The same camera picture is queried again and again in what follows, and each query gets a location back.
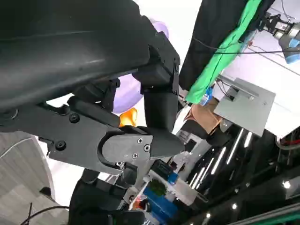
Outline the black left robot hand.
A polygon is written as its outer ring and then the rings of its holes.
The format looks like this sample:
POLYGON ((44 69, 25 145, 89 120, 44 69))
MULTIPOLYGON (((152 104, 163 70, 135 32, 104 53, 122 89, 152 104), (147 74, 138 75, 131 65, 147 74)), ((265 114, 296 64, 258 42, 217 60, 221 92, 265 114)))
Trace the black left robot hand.
POLYGON ((0 129, 45 142, 51 159, 134 183, 135 161, 171 157, 180 58, 131 0, 3 0, 0 129), (121 76, 141 83, 145 127, 112 112, 121 76))

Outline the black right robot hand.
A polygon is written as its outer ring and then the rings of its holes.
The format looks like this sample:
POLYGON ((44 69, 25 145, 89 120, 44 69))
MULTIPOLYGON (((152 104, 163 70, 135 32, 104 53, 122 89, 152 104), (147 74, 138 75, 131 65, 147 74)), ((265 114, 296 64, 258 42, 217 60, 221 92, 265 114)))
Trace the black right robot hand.
POLYGON ((84 169, 69 206, 69 225, 142 225, 144 212, 129 210, 123 197, 135 184, 137 167, 129 165, 115 184, 98 178, 99 172, 84 169))

